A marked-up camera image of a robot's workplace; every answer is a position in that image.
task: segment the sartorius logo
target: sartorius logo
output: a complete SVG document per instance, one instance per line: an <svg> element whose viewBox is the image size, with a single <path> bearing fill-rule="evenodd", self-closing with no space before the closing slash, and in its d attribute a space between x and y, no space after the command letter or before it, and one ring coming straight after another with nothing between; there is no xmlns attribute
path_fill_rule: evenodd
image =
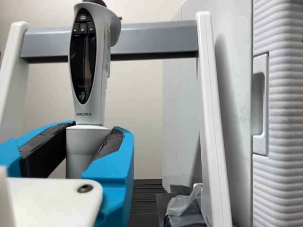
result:
<svg viewBox="0 0 303 227"><path fill-rule="evenodd" d="M91 113L77 113L77 117L91 117Z"/></svg>

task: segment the metal screw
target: metal screw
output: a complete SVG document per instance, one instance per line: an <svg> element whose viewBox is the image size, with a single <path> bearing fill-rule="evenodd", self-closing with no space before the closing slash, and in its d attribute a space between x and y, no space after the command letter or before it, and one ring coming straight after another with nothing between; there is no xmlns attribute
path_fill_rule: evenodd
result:
<svg viewBox="0 0 303 227"><path fill-rule="evenodd" d="M93 190L93 186L90 185L90 184L85 184L85 185L82 185L81 187L78 188L77 192L79 193L87 193L87 192L90 192L91 190Z"/></svg>

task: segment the gray metal bar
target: gray metal bar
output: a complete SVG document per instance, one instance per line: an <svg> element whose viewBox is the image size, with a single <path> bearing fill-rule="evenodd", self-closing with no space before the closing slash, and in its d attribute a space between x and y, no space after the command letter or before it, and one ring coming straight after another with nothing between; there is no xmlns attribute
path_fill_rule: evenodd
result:
<svg viewBox="0 0 303 227"><path fill-rule="evenodd" d="M70 27L30 28L23 37L20 58L29 63L67 62ZM112 61L195 57L195 21L124 24Z"/></svg>

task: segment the beige wall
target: beige wall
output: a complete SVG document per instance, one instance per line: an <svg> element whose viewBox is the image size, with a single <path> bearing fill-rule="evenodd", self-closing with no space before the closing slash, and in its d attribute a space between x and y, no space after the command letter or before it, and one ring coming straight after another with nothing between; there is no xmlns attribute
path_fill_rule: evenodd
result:
<svg viewBox="0 0 303 227"><path fill-rule="evenodd" d="M107 0L123 23L170 21L183 0ZM70 26L79 0L0 0L0 51L9 26ZM32 65L23 132L74 115L67 63ZM106 126L122 126L135 136L135 178L161 178L162 62L113 62L108 81Z"/></svg>

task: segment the white plastic base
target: white plastic base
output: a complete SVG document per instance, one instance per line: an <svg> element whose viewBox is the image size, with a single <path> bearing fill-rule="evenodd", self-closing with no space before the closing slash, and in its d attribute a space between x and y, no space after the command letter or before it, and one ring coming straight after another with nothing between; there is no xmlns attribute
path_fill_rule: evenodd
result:
<svg viewBox="0 0 303 227"><path fill-rule="evenodd" d="M0 168L1 183L4 176L5 168ZM7 178L7 182L11 198L6 198L14 214L11 202L3 203L5 184L0 184L0 213L8 214L6 219L0 215L0 225L6 227L92 227L103 199L102 186L92 180ZM93 189L77 192L85 184Z"/></svg>

